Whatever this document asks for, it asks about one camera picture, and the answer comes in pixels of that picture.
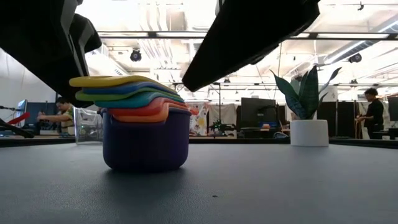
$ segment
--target white pot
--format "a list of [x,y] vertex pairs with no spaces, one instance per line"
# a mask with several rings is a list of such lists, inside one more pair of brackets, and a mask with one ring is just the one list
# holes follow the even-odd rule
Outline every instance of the white pot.
[[328,121],[298,120],[290,122],[290,144],[293,146],[329,146]]

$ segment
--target clear plastic container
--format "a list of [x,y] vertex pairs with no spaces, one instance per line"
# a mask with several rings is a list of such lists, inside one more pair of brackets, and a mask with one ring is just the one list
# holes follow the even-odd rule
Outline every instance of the clear plastic container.
[[102,144],[103,120],[96,111],[75,108],[76,144]]

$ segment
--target black shirt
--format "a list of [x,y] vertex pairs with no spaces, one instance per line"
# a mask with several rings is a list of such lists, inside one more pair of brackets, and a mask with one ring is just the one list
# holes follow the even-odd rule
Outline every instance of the black shirt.
[[369,105],[368,111],[366,112],[366,117],[373,116],[373,119],[365,119],[365,127],[373,127],[375,125],[383,125],[383,111],[384,111],[384,106],[383,104],[378,100],[375,99],[373,102]]

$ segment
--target purple bowl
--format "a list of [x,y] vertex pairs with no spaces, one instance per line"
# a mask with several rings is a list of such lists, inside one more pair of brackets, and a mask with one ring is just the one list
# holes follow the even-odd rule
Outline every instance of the purple bowl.
[[188,157],[190,112],[170,108],[161,123],[122,123],[103,113],[103,156],[114,170],[162,172]]

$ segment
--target poster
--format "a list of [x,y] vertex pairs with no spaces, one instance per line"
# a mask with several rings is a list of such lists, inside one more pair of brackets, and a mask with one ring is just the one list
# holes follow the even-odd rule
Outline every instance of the poster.
[[190,118],[190,135],[191,136],[206,136],[207,135],[207,120],[208,113],[207,103],[187,103],[188,109],[192,115]]

